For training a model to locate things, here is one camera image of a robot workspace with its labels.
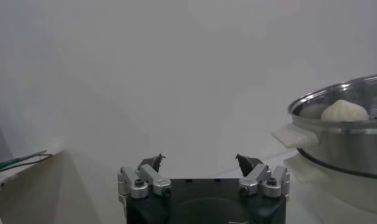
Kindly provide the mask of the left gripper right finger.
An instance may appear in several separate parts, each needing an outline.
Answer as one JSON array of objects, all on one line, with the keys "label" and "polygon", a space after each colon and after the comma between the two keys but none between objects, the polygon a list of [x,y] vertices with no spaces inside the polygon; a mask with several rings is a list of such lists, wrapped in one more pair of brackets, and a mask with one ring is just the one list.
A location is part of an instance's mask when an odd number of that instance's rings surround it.
[{"label": "left gripper right finger", "polygon": [[261,192],[269,198],[289,198],[291,174],[285,166],[273,170],[258,158],[237,154],[243,177],[239,179],[240,194],[250,197]]}]

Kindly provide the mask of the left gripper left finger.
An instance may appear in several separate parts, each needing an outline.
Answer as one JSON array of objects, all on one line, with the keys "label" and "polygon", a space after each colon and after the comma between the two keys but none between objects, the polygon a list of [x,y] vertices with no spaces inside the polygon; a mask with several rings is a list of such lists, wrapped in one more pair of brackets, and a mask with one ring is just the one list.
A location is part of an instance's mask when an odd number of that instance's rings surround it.
[{"label": "left gripper left finger", "polygon": [[164,197],[171,191],[172,181],[159,174],[162,154],[143,159],[134,169],[121,167],[118,173],[118,194],[121,198],[130,196],[134,199],[144,199],[152,192]]}]

